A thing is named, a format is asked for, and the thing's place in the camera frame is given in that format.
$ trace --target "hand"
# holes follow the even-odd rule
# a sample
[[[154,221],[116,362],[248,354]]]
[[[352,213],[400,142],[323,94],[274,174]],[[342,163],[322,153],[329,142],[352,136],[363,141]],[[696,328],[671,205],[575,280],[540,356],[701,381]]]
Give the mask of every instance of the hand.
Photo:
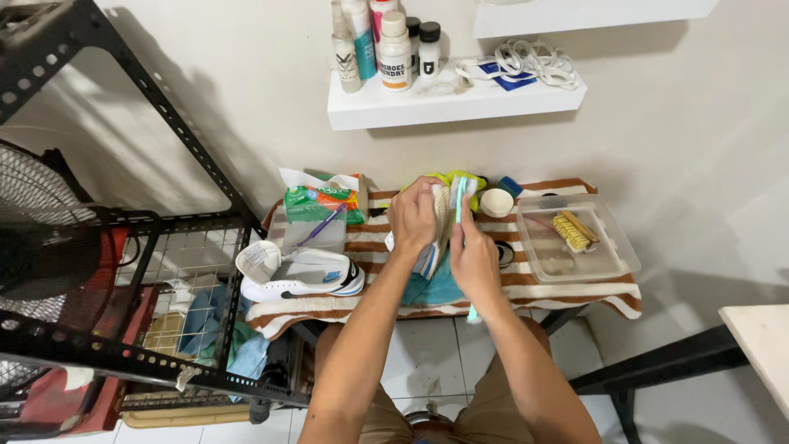
[[[436,177],[420,176],[396,194],[387,210],[394,235],[394,252],[419,254],[436,240],[436,211],[433,209],[433,184],[443,185]]]
[[[510,307],[501,290],[499,251],[493,239],[474,225],[469,196],[463,198],[460,224],[452,227],[450,265],[460,291],[474,304],[482,318],[491,316],[500,307]]]

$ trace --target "white bottle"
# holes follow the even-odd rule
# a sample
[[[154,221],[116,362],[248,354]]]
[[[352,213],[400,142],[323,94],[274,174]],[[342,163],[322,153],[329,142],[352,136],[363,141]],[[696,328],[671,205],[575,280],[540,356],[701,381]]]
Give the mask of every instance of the white bottle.
[[[335,29],[335,33],[331,35],[331,41],[335,45],[335,61],[340,74],[342,90],[356,92],[361,88],[359,69],[356,65],[356,48],[348,31],[340,0],[331,0],[331,20]]]
[[[370,11],[372,13],[372,38],[376,41],[376,61],[378,69],[381,69],[381,51],[378,46],[381,43],[381,18],[389,11],[396,11],[398,0],[370,0]]]
[[[419,77],[434,79],[441,71],[441,25],[426,21],[419,27]]]
[[[411,72],[419,75],[419,25],[422,22],[416,17],[406,17],[408,40],[411,41]]]
[[[356,62],[359,78],[367,80],[376,75],[376,48],[370,28],[370,11],[365,0],[342,0],[342,11],[350,27],[353,45],[356,47]]]
[[[397,11],[385,13],[381,18],[380,72],[383,86],[389,91],[401,92],[411,88],[411,42],[408,40],[406,16]]]

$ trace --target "black cap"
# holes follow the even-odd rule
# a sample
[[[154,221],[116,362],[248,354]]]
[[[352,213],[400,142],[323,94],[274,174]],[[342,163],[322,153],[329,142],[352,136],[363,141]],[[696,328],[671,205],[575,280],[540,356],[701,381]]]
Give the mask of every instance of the black cap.
[[[406,17],[406,28],[408,28],[408,37],[416,37],[419,35],[419,24],[422,23],[416,17]]]
[[[434,43],[441,37],[441,25],[435,21],[426,21],[419,25],[419,41]]]

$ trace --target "metal shelf frame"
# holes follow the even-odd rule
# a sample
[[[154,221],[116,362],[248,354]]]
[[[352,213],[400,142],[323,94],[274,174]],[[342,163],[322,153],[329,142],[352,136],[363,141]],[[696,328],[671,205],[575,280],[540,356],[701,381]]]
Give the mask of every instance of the metal shelf frame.
[[[109,52],[126,72],[134,85],[159,112],[162,119],[178,136],[185,148],[208,173],[211,180],[230,200],[223,212],[185,216],[158,217],[152,212],[139,212],[135,217],[113,222],[111,226],[128,226],[130,235],[146,235],[148,243],[140,256],[140,264],[129,286],[129,307],[140,295],[142,274],[153,254],[160,234],[238,229],[234,254],[249,244],[252,230],[260,238],[266,231],[260,220],[244,201],[233,184],[222,173],[195,137],[192,129],[176,112],[155,81],[140,64],[124,40],[92,0],[69,0],[25,6],[37,13],[30,25],[21,26],[5,37],[0,48],[0,124],[5,123],[24,106],[74,55],[84,47],[99,47]],[[0,310],[0,357],[12,361],[48,367],[93,367],[97,374],[114,376],[161,386],[176,386],[182,371],[192,368],[196,373],[186,384],[193,389],[209,389],[215,393],[239,395],[252,399],[282,402],[306,407],[309,396],[291,389],[272,386],[249,378],[227,373],[229,349],[235,313],[241,297],[241,274],[235,270],[228,284],[231,297],[223,308],[215,359],[218,368],[201,366],[173,356],[123,344],[120,341],[80,333],[61,326],[26,318]]]

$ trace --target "person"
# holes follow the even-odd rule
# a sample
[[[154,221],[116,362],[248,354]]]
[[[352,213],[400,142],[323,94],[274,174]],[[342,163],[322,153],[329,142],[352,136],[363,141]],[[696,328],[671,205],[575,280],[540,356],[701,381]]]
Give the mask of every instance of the person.
[[[321,333],[299,443],[600,443],[592,418],[553,363],[545,332],[520,319],[504,295],[495,244],[475,226],[468,198],[450,240],[452,276],[498,353],[451,429],[415,431],[383,391],[400,298],[417,256],[436,237],[433,183],[440,181],[422,176],[392,198],[387,215],[396,242],[387,263],[348,322]]]

